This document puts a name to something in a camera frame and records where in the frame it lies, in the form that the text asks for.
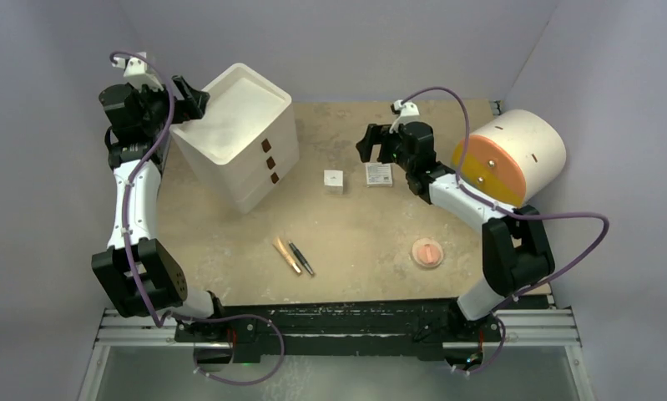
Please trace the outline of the white labelled box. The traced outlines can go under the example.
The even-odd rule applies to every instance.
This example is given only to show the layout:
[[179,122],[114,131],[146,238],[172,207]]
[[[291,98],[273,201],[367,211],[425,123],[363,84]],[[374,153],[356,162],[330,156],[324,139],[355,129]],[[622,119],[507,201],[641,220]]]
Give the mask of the white labelled box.
[[394,185],[391,164],[365,163],[365,172],[368,188],[392,187]]

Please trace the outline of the white drawer cabinet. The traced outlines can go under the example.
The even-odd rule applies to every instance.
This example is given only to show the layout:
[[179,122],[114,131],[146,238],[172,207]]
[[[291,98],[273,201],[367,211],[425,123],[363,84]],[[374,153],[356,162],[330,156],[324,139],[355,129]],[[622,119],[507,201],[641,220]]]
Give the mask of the white drawer cabinet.
[[200,182],[235,209],[243,181],[242,163],[234,158],[252,134],[254,119],[292,98],[244,63],[231,65],[203,90],[210,94],[205,116],[172,125],[171,137]]

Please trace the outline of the small white cube box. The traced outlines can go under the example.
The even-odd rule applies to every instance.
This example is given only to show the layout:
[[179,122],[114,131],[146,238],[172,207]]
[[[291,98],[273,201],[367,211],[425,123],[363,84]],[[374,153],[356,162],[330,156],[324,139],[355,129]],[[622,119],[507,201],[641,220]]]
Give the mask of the small white cube box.
[[345,190],[344,172],[342,170],[324,170],[323,184],[328,194],[342,195]]

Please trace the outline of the black makeup pen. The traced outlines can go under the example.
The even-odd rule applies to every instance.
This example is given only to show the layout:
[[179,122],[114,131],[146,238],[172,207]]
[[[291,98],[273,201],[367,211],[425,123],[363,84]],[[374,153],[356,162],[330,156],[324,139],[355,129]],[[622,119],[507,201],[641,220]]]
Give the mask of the black makeup pen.
[[305,271],[311,276],[314,277],[316,274],[314,270],[312,269],[310,263],[306,260],[302,252],[299,250],[299,248],[292,242],[288,241],[288,246],[291,249],[291,251],[294,254],[294,257],[296,260],[301,264],[301,266],[305,269]]

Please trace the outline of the beige makeup tube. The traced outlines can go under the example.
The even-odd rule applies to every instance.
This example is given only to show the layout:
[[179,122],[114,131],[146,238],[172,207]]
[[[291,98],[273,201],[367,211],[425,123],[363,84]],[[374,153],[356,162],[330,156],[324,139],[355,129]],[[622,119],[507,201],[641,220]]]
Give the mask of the beige makeup tube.
[[273,247],[280,253],[280,255],[284,258],[286,263],[291,266],[291,268],[294,270],[294,272],[297,275],[302,274],[302,270],[299,267],[296,259],[291,255],[291,253],[287,250],[286,246],[284,245],[283,241],[277,236],[273,240]]

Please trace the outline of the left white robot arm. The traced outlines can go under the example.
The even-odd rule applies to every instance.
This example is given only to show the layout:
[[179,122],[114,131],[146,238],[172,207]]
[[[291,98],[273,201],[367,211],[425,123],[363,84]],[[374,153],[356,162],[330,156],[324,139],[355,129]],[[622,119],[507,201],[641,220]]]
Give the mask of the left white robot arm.
[[180,99],[166,89],[115,84],[99,95],[110,126],[104,141],[117,186],[113,230],[105,251],[91,267],[109,300],[123,317],[164,312],[196,319],[206,341],[225,336],[228,319],[216,311],[211,292],[188,287],[184,272],[157,238],[157,197],[171,124],[202,119],[209,94],[172,78]]

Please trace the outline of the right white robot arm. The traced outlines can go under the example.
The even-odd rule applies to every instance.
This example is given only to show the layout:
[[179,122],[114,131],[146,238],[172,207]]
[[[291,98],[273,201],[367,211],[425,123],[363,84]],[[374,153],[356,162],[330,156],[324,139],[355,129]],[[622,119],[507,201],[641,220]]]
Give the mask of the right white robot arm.
[[426,203],[455,215],[481,236],[482,275],[459,296],[448,317],[449,332],[467,340],[481,327],[481,319],[516,291],[538,283],[555,270],[555,262],[538,211],[515,209],[502,203],[484,204],[480,192],[463,187],[455,170],[437,160],[433,129],[423,122],[369,124],[356,143],[361,161],[371,159],[379,146],[380,163],[399,165],[410,191]]

